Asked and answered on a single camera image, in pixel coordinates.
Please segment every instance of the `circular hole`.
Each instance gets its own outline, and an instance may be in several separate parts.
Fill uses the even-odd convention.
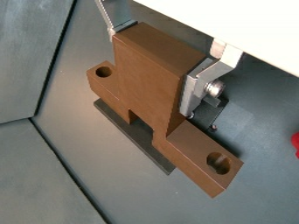
[[[206,157],[206,165],[210,170],[222,175],[229,172],[229,158],[218,152],[212,152]]]
[[[106,78],[109,75],[112,74],[112,71],[109,69],[108,66],[101,66],[97,70],[96,70],[96,75],[100,78]]]

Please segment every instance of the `brown wooden block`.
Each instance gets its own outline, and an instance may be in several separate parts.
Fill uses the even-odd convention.
[[[113,36],[113,47],[118,99],[153,130],[168,135],[184,120],[184,75],[205,56],[144,23]]]
[[[114,66],[104,61],[88,71],[88,84],[92,91],[101,98],[105,104],[116,111],[126,123],[136,119],[136,115],[125,108],[118,101],[117,72]]]
[[[153,147],[210,197],[226,189],[242,165],[188,121],[166,138],[153,133]]]
[[[105,61],[88,70],[90,89],[128,123],[138,116],[150,126],[153,147],[214,197],[242,162],[178,113],[185,74],[205,56],[146,24],[112,40],[116,67]]]

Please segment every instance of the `black metal base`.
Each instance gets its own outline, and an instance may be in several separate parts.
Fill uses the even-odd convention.
[[[162,172],[169,175],[174,169],[173,164],[168,161],[158,150],[152,146],[153,130],[142,122],[141,119],[136,119],[130,125],[122,120],[110,107],[97,99],[93,102],[97,110],[106,117],[106,119],[116,125],[118,130],[125,134],[128,139],[134,143],[142,153],[152,159],[157,167]]]

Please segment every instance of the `red object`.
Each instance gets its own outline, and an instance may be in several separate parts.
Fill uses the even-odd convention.
[[[292,145],[296,149],[296,157],[299,158],[299,132],[296,132],[293,135],[292,135],[292,138],[290,138],[290,142],[292,142]]]

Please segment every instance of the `metal bracket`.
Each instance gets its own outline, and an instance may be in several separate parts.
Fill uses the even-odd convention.
[[[130,18],[126,0],[96,0],[97,8],[106,22],[109,41],[112,36],[136,24]]]
[[[213,39],[209,54],[216,59],[205,59],[185,77],[180,113],[189,118],[205,94],[214,98],[220,96],[225,86],[217,78],[233,70],[242,52],[232,45]]]

